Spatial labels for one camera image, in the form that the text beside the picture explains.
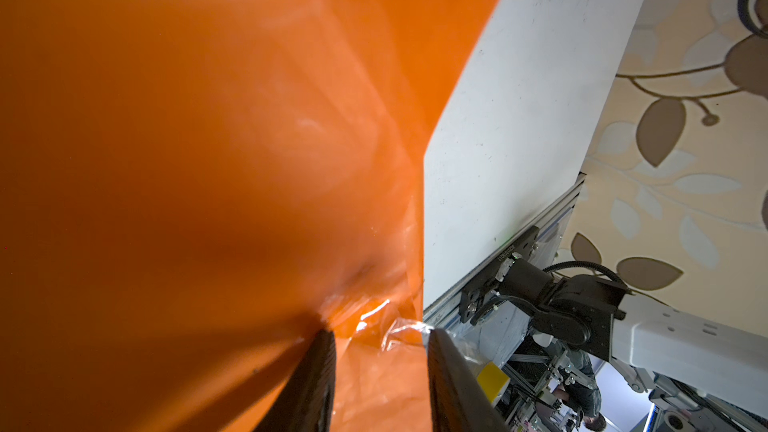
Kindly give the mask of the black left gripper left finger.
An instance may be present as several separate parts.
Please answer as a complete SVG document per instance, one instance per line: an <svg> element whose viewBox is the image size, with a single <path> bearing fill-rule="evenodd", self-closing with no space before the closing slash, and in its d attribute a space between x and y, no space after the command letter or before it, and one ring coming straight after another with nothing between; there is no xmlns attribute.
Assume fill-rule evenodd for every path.
<svg viewBox="0 0 768 432"><path fill-rule="evenodd" d="M319 331L254 431L329 431L335 396L336 361L334 333Z"/></svg>

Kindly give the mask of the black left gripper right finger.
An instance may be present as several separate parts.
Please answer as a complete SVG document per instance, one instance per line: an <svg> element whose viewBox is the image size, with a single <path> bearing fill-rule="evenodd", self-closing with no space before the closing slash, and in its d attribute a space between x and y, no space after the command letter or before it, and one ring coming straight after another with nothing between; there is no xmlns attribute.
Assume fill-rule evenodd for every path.
<svg viewBox="0 0 768 432"><path fill-rule="evenodd" d="M446 331L430 332L427 357L433 431L508 430Z"/></svg>

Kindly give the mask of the orange wrapping paper sheet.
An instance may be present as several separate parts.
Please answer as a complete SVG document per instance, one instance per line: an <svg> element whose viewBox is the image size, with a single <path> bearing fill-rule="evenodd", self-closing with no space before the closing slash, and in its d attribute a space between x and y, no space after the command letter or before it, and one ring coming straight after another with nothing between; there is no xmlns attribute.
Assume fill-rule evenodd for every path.
<svg viewBox="0 0 768 432"><path fill-rule="evenodd" d="M1 427L428 431L424 156L499 0L1 0Z"/></svg>

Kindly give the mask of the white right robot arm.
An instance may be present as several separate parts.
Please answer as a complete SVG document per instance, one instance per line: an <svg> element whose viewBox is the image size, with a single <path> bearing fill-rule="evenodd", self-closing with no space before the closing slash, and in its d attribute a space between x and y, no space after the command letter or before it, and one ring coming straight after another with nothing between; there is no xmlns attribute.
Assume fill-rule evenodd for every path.
<svg viewBox="0 0 768 432"><path fill-rule="evenodd" d="M533 329L606 362L682 382L758 416L767 414L767 339L632 293L616 277L554 279L521 259L502 262L501 299Z"/></svg>

